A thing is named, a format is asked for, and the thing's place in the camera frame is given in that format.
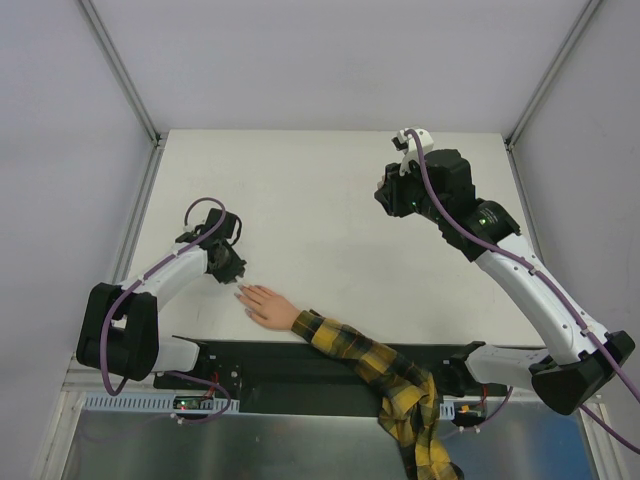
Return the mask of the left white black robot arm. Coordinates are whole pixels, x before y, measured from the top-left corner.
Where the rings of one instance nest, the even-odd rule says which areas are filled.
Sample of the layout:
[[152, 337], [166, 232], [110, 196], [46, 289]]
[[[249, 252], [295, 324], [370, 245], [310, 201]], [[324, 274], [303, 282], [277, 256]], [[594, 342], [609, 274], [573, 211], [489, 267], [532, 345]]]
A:
[[176, 371], [188, 388], [204, 387], [210, 363], [195, 340], [160, 335], [160, 312], [194, 280], [212, 276], [220, 284], [242, 278], [246, 261], [234, 246], [242, 221], [234, 213], [209, 210], [188, 228], [156, 265], [118, 284], [99, 283], [90, 291], [76, 346], [76, 361], [127, 380]]

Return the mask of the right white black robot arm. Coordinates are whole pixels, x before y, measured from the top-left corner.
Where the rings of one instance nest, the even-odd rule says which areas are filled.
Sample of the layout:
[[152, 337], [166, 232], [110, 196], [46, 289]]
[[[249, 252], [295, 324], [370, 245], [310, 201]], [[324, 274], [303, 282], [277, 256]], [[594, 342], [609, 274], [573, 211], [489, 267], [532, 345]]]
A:
[[477, 197], [469, 162], [452, 149], [410, 153], [386, 166], [374, 197], [385, 213], [421, 215], [443, 239], [488, 274], [543, 341], [539, 349], [475, 341], [441, 370], [446, 393], [469, 395], [484, 384], [526, 389], [561, 415], [574, 413], [606, 385], [632, 354], [624, 331], [610, 332], [569, 297], [539, 262], [519, 224], [502, 205]]

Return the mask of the mannequin hand with painted nails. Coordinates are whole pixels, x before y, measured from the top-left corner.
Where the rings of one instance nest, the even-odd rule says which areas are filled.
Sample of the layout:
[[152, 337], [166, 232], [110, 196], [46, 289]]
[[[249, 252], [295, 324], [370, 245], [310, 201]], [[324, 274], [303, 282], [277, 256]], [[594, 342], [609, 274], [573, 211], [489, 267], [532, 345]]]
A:
[[235, 297], [249, 318], [269, 330], [290, 331], [301, 314], [285, 297], [263, 286], [240, 285]]

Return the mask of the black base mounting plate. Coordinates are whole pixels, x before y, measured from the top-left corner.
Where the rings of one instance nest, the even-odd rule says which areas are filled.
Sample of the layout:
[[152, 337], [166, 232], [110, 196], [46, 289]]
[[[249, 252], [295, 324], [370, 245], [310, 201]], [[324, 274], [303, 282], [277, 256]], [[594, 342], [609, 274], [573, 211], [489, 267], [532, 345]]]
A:
[[376, 417], [381, 406], [356, 373], [306, 343], [202, 341], [187, 374], [218, 381], [242, 413]]

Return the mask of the left control board green led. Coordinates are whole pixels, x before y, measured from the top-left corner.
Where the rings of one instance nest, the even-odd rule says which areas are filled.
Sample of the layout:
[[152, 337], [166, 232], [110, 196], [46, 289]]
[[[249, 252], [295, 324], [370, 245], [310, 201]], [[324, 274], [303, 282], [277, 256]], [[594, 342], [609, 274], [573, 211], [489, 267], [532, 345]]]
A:
[[176, 396], [173, 400], [173, 408], [177, 411], [209, 411], [213, 406], [213, 399], [205, 396]]

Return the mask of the yellow black plaid shirt sleeve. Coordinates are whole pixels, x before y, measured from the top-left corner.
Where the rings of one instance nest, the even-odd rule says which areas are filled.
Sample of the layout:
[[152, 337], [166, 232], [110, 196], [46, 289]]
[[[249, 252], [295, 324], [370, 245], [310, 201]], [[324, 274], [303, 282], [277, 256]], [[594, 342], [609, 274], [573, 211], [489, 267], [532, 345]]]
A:
[[397, 442], [409, 479], [462, 479], [437, 436], [441, 398], [432, 373], [353, 327], [303, 311], [292, 331], [355, 372], [380, 397], [379, 425]]

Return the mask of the right aluminium frame post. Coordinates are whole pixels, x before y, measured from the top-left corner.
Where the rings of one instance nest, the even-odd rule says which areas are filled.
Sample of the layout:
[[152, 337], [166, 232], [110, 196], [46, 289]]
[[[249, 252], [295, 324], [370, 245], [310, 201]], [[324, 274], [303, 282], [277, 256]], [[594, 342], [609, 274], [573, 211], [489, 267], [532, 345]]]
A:
[[559, 44], [549, 65], [537, 82], [531, 96], [518, 116], [513, 128], [506, 135], [504, 144], [508, 152], [512, 152], [522, 137], [525, 129], [550, 93], [554, 83], [559, 78], [565, 64], [576, 50], [579, 42], [594, 21], [598, 11], [605, 4], [603, 0], [588, 0], [584, 2], [568, 32]]

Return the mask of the aluminium frame post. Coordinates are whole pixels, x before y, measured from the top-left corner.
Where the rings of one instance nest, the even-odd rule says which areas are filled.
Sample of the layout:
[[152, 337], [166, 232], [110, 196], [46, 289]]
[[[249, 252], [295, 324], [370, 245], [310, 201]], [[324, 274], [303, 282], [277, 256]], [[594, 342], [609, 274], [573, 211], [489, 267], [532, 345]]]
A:
[[91, 0], [75, 2], [100, 49], [126, 102], [153, 146], [161, 146], [163, 135], [155, 125], [101, 15]]
[[576, 50], [579, 42], [594, 21], [598, 11], [605, 4], [603, 0], [588, 0], [584, 2], [568, 32], [559, 44], [549, 65], [537, 82], [531, 96], [518, 116], [513, 128], [506, 135], [504, 144], [508, 152], [512, 152], [522, 137], [525, 129], [550, 93], [554, 83], [559, 78], [565, 64]]

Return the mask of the left aluminium frame post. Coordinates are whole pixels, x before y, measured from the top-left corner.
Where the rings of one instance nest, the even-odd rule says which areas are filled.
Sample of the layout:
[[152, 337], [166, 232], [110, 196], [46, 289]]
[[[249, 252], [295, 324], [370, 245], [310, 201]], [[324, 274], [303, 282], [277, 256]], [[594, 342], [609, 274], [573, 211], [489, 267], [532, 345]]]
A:
[[163, 135], [155, 125], [101, 15], [91, 0], [75, 2], [100, 49], [126, 102], [153, 146], [161, 146]]

